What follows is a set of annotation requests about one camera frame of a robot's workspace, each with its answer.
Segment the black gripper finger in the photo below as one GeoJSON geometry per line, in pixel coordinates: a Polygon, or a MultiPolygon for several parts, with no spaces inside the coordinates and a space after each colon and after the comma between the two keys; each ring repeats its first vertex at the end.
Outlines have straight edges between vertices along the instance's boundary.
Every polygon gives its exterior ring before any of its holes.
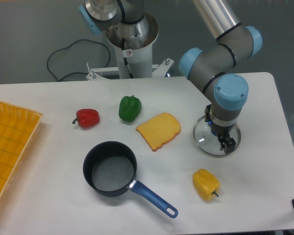
{"type": "Polygon", "coordinates": [[[230,135],[219,136],[220,148],[225,154],[230,154],[236,149],[236,141],[230,135]]]}

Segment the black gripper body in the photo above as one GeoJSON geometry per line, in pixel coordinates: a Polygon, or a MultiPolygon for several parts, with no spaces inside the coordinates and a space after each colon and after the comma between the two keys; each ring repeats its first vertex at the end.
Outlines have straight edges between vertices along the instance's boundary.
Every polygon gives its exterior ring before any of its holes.
{"type": "Polygon", "coordinates": [[[231,141],[230,132],[236,124],[236,119],[221,120],[214,115],[211,109],[211,104],[205,108],[204,120],[211,129],[213,135],[218,137],[219,141],[231,141]]]}

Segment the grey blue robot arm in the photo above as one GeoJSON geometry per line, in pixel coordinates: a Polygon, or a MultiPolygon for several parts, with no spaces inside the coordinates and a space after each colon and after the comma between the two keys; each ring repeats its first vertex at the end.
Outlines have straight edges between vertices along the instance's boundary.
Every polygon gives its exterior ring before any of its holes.
{"type": "MultiPolygon", "coordinates": [[[[210,102],[193,127],[194,141],[202,152],[222,157],[240,144],[236,122],[248,95],[246,80],[229,70],[256,54],[263,40],[257,29],[241,25],[227,1],[196,0],[194,5],[217,45],[209,51],[188,50],[178,67],[210,102]]],[[[163,66],[152,68],[152,45],[159,29],[143,1],[88,0],[79,11],[89,29],[94,34],[104,32],[115,48],[121,79],[166,73],[163,66]]]]}

